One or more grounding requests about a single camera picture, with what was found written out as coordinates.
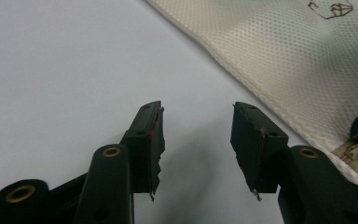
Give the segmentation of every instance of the white table surface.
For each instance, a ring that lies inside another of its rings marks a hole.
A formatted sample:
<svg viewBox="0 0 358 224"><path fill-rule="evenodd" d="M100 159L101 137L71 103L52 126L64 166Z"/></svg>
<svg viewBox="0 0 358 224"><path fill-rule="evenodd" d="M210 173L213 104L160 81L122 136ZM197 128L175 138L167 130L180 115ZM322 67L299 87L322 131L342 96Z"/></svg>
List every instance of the white table surface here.
<svg viewBox="0 0 358 224"><path fill-rule="evenodd" d="M306 144L200 45L141 0L0 1L0 189L51 189L86 173L139 107L165 107L160 185L135 195L135 221L282 223L277 194L259 203L229 143L236 101Z"/></svg>

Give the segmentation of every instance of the black mechanism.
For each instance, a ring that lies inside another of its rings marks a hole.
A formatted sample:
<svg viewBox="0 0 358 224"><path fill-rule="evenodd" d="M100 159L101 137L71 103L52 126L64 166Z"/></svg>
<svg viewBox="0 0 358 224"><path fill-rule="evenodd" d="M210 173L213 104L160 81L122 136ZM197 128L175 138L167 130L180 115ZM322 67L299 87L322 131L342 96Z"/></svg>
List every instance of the black mechanism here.
<svg viewBox="0 0 358 224"><path fill-rule="evenodd" d="M351 129L358 138L358 119ZM358 187L322 151L288 147L288 136L258 108L234 105L231 145L250 191L275 193L289 223L358 223Z"/></svg>
<svg viewBox="0 0 358 224"><path fill-rule="evenodd" d="M131 224L133 193L153 199L165 150L160 101L143 105L120 144L95 151L89 172L55 189L21 180L0 191L0 224Z"/></svg>

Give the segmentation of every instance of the black plastic bracket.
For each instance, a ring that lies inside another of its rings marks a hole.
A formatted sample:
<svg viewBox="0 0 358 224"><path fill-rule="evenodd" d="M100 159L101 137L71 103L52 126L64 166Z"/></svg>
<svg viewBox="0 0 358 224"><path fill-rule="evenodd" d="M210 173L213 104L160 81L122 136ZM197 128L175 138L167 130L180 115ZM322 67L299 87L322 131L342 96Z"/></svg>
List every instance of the black plastic bracket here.
<svg viewBox="0 0 358 224"><path fill-rule="evenodd" d="M120 144L95 151L89 172L55 189L21 180L0 191L0 224L133 223L133 193L156 192L165 150L161 102L143 105Z"/></svg>
<svg viewBox="0 0 358 224"><path fill-rule="evenodd" d="M258 108L237 102L231 145L250 190L274 193L285 223L358 223L358 190L322 151L289 148L287 135Z"/></svg>

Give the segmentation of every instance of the white fabric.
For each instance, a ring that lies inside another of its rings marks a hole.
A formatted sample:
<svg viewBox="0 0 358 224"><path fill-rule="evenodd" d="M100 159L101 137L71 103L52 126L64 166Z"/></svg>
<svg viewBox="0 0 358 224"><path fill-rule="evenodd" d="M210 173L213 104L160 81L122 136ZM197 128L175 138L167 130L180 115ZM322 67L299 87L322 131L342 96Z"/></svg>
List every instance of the white fabric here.
<svg viewBox="0 0 358 224"><path fill-rule="evenodd" d="M358 185L330 153L358 116L358 1L148 2Z"/></svg>

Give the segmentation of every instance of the drawn symbol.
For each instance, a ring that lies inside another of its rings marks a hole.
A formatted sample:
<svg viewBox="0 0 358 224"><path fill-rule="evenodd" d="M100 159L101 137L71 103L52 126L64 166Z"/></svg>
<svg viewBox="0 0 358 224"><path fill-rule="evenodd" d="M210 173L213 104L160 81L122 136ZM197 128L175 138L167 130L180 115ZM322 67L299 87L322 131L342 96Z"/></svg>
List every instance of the drawn symbol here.
<svg viewBox="0 0 358 224"><path fill-rule="evenodd" d="M327 20L353 11L353 5L348 0L310 0L308 7Z"/></svg>

